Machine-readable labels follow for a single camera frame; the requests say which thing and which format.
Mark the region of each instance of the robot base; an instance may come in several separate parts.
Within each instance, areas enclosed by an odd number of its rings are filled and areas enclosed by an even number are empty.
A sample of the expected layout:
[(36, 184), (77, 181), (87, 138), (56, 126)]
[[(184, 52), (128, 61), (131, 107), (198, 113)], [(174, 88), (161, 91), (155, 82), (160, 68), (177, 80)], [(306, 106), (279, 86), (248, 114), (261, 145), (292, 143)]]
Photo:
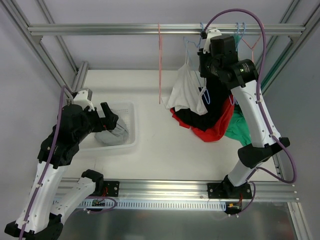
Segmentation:
[(207, 192), (209, 199), (252, 199), (252, 191), (249, 183), (233, 186), (228, 175), (220, 183), (208, 183)]

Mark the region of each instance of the white table surface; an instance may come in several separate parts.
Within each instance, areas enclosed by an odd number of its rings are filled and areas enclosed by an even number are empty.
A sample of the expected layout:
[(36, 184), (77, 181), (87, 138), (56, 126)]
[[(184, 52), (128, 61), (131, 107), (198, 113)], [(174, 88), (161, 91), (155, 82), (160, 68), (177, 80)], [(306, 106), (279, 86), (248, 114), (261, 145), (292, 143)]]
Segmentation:
[[(169, 96), (177, 71), (162, 72), (162, 96)], [(89, 70), (85, 87), (92, 102), (130, 100), (138, 119), (138, 139), (133, 148), (118, 151), (79, 152), (65, 177), (78, 178), (87, 169), (108, 179), (222, 180), (238, 161), (240, 142), (224, 136), (206, 143), (177, 120), (158, 100), (157, 70)], [(272, 159), (263, 165), (276, 173)], [(263, 171), (251, 180), (276, 181)]]

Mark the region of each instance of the white wall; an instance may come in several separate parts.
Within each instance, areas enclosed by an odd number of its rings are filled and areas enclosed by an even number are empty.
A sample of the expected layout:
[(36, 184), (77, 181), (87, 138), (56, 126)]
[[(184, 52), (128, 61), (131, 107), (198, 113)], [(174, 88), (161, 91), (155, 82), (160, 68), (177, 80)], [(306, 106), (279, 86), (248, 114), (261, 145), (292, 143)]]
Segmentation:
[[(273, 122), (289, 147), (297, 166), (297, 192), (314, 239), (320, 238), (320, 29), (271, 85), (265, 101)], [(281, 154), (285, 178), (292, 168)]]
[(51, 133), (59, 87), (0, 8), (0, 239), (15, 221), (35, 177), (41, 142)]

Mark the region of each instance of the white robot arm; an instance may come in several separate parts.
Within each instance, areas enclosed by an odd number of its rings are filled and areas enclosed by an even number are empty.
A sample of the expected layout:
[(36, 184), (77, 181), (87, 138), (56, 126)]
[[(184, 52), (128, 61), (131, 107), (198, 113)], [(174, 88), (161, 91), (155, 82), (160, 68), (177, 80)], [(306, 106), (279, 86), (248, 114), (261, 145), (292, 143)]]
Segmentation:
[[(198, 52), (200, 76), (207, 78), (207, 81), (218, 79), (225, 84), (239, 103), (251, 135), (252, 143), (238, 150), (239, 161), (234, 169), (215, 188), (215, 192), (211, 193), (217, 198), (223, 196), (236, 199), (248, 189), (247, 179), (253, 171), (282, 150), (275, 138), (284, 147), (288, 147), (290, 141), (287, 137), (282, 137), (274, 126), (261, 89), (259, 100), (257, 99), (258, 72), (251, 60), (238, 59), (235, 38), (231, 35), (221, 35), (220, 31), (214, 28), (207, 34), (205, 31), (202, 32), (201, 36), (206, 41), (204, 48)], [(259, 104), (262, 104), (272, 134)]]
[(91, 102), (92, 91), (88, 88), (74, 93), (73, 97), (74, 104), (62, 108), (52, 158), (49, 158), (49, 154), (57, 126), (41, 144), (37, 172), (26, 206), (20, 217), (7, 224), (4, 230), (13, 237), (56, 240), (67, 218), (86, 197), (102, 195), (104, 176), (87, 170), (73, 189), (53, 205), (59, 183), (73, 156), (79, 151), (79, 143), (92, 132), (114, 129), (119, 118), (106, 102), (101, 103), (104, 117), (100, 118)]

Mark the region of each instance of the hanging rod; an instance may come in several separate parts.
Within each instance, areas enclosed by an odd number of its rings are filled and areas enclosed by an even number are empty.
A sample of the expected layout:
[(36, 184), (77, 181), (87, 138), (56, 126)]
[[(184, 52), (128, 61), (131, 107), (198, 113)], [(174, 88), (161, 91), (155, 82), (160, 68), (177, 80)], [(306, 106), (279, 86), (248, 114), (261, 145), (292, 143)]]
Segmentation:
[[(223, 34), (236, 34), (237, 24), (211, 24)], [(305, 27), (297, 24), (279, 23), (265, 24), (264, 29), (270, 36), (300, 36)], [(90, 23), (90, 24), (31, 24), (28, 27), (32, 36), (65, 36), (65, 35), (157, 35), (158, 24), (131, 24), (131, 23)], [(160, 24), (163, 35), (198, 35), (202, 28), (197, 24)], [(244, 26), (239, 26), (242, 33)], [(248, 24), (245, 35), (259, 35), (260, 28), (257, 24)]]

